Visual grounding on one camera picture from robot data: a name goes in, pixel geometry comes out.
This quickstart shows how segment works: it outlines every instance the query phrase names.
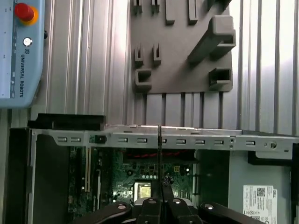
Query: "ribbed metal panel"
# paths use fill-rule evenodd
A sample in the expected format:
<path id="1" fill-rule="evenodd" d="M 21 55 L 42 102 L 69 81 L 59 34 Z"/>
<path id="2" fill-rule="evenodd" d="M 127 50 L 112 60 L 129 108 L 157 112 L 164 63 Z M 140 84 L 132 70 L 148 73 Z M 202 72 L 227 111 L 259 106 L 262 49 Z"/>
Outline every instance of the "ribbed metal panel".
<path id="1" fill-rule="evenodd" d="M 128 6 L 129 0 L 46 1 L 49 37 L 38 97 L 29 110 L 0 111 L 0 217 L 7 130 L 39 112 L 105 114 L 111 124 L 298 134 L 297 0 L 232 1 L 232 91 L 148 96 L 131 89 Z"/>

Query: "qr code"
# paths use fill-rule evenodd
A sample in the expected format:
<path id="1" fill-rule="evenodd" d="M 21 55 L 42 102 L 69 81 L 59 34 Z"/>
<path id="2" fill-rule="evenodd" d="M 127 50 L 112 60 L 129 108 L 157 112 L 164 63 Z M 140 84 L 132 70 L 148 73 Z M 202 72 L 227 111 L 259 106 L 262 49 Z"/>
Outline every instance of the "qr code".
<path id="1" fill-rule="evenodd" d="M 257 188 L 258 197 L 265 197 L 265 195 L 266 195 L 266 188 Z"/>

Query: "green circuit board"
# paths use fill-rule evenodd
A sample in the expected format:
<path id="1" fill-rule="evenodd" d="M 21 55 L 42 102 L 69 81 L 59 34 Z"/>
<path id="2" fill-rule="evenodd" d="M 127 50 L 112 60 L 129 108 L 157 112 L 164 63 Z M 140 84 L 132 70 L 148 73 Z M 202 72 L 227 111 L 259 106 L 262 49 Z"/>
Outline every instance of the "green circuit board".
<path id="1" fill-rule="evenodd" d="M 158 178 L 157 159 L 124 161 L 125 149 L 92 149 L 90 189 L 85 186 L 86 149 L 70 148 L 68 222 L 117 201 L 134 204 L 138 198 L 150 197 L 151 181 Z M 192 197 L 193 164 L 163 164 L 162 180 L 171 181 L 175 197 Z M 97 172 L 101 170 L 100 183 Z"/>
<path id="2" fill-rule="evenodd" d="M 91 170 L 98 163 L 97 151 L 92 149 Z M 85 189 L 86 149 L 71 147 L 69 160 L 68 222 L 95 210 L 96 196 L 92 188 Z"/>
<path id="3" fill-rule="evenodd" d="M 123 163 L 123 152 L 113 154 L 113 200 L 133 203 L 140 197 L 150 197 L 150 183 L 158 178 L 156 162 Z M 171 187 L 176 197 L 192 197 L 192 164 L 166 163 L 162 180 L 171 178 Z"/>

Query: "red cable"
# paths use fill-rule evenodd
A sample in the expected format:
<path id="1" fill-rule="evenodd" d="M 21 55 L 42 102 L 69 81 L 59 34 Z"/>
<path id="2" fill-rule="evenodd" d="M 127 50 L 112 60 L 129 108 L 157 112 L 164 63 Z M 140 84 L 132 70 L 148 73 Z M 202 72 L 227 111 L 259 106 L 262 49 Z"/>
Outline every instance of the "red cable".
<path id="1" fill-rule="evenodd" d="M 180 152 L 176 152 L 176 153 L 162 153 L 162 155 L 166 155 L 166 156 L 170 156 L 170 155 L 174 155 L 174 156 L 178 156 L 180 155 L 180 153 L 185 153 L 187 150 L 183 150 Z M 133 156 L 135 158 L 146 158 L 146 157 L 154 157 L 157 156 L 157 153 L 152 153 L 152 154 L 143 154 L 143 155 L 132 155 L 132 154 L 128 154 L 128 156 Z"/>

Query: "light blue control panel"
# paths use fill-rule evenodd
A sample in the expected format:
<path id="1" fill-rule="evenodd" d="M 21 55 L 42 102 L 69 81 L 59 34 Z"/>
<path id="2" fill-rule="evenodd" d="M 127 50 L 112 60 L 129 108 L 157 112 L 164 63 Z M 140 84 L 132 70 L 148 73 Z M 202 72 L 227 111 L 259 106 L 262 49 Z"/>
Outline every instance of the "light blue control panel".
<path id="1" fill-rule="evenodd" d="M 30 107 L 43 69 L 44 0 L 1 0 L 0 108 Z"/>

